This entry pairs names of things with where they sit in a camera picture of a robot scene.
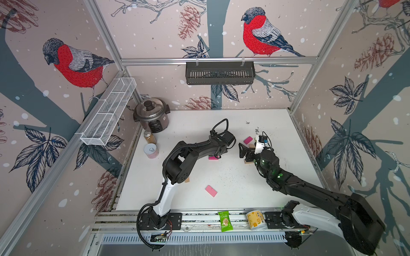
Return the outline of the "light pink block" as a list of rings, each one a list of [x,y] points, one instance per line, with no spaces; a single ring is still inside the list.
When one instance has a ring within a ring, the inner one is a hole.
[[[212,197],[215,197],[217,195],[217,191],[213,189],[210,185],[208,185],[205,190]]]

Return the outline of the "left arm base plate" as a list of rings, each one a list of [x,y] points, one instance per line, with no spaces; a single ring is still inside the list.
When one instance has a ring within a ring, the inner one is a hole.
[[[140,230],[180,230],[182,214],[168,213],[163,217],[158,217],[155,213],[143,213],[137,224]]]

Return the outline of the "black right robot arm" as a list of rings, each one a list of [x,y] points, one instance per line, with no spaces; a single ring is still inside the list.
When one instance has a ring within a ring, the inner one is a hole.
[[[366,255],[375,253],[385,225],[363,196],[331,192],[300,179],[280,167],[270,147],[258,154],[255,151],[239,144],[239,157],[253,162],[273,191],[300,198],[329,213],[340,222],[337,227],[353,248]]]

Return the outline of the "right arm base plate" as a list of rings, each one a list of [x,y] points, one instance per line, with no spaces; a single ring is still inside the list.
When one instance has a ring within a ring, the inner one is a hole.
[[[268,229],[307,230],[310,228],[310,226],[301,225],[290,213],[265,212],[264,218]]]

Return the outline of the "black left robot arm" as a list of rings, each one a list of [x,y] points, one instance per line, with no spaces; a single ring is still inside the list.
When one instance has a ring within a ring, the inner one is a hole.
[[[211,130],[209,139],[200,143],[187,144],[180,141],[162,163],[163,183],[158,199],[153,203],[142,206],[137,216],[137,234],[141,241],[152,249],[161,250],[164,246],[151,244],[141,234],[140,222],[142,215],[147,213],[155,228],[162,228],[168,221],[172,200],[179,184],[183,183],[191,174],[196,161],[203,157],[220,159],[235,143],[235,136],[228,131],[227,118],[217,123]]]

